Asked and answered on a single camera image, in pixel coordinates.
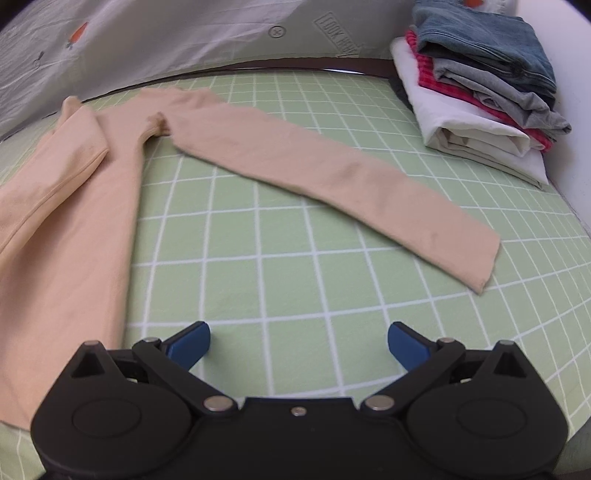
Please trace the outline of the green grid bed sheet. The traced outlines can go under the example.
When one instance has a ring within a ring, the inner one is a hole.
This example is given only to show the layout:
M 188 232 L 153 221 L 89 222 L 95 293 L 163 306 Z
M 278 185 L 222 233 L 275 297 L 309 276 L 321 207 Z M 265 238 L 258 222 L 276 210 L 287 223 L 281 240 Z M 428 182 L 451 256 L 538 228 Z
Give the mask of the green grid bed sheet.
M 362 400 L 401 376 L 386 333 L 402 321 L 470 348 L 516 342 L 571 430 L 565 470 L 590 449 L 590 238 L 557 191 L 427 149 L 387 82 L 322 73 L 179 80 L 359 149 L 439 192 L 501 237 L 481 294 L 320 202 L 146 142 L 119 343 L 211 326 L 194 373 L 237 399 Z

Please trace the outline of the beige long sleeve shirt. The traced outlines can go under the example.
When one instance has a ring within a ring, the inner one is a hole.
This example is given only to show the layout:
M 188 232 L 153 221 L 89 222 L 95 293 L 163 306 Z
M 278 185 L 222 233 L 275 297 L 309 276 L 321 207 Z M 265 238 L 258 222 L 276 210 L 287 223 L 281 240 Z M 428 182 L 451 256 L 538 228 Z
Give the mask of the beige long sleeve shirt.
M 475 292 L 500 237 L 439 193 L 355 148 L 207 89 L 144 89 L 95 111 L 70 97 L 1 188 L 1 419 L 28 429 L 86 340 L 122 341 L 143 146 L 182 152 L 338 209 Z

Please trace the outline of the folded grey garment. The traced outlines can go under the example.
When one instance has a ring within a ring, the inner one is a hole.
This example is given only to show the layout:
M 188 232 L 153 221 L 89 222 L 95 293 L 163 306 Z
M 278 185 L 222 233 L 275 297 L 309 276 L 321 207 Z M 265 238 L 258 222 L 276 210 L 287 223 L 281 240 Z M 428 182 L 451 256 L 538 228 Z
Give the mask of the folded grey garment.
M 520 127 L 539 129 L 548 136 L 567 135 L 570 123 L 534 92 L 521 92 L 491 72 L 455 60 L 435 58 L 434 77 L 472 92 L 483 105 L 504 112 Z

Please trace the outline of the folded blue jeans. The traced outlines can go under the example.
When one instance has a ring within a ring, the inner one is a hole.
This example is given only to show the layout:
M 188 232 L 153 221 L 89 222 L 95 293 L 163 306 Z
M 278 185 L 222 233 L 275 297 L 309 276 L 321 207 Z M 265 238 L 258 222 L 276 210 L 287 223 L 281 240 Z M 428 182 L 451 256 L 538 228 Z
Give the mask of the folded blue jeans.
M 552 64 L 522 18 L 476 10 L 462 1 L 417 1 L 412 15 L 419 53 L 487 71 L 555 104 Z

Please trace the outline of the folded white garment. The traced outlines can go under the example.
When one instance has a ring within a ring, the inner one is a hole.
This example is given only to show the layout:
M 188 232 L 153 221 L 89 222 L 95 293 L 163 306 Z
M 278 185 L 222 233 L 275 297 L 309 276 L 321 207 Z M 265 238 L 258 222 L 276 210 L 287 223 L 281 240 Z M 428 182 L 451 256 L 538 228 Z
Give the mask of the folded white garment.
M 405 38 L 391 42 L 391 54 L 426 146 L 541 189 L 549 184 L 540 142 L 469 102 L 421 86 L 419 63 Z

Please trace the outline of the grey printed bed sheet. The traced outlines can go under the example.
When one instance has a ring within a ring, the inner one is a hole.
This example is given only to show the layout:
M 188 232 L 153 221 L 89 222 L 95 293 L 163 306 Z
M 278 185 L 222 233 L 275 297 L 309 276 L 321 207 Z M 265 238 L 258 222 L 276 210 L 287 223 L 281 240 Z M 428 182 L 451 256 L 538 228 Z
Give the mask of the grey printed bed sheet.
M 382 59 L 409 1 L 5 1 L 1 133 L 68 96 L 283 58 Z

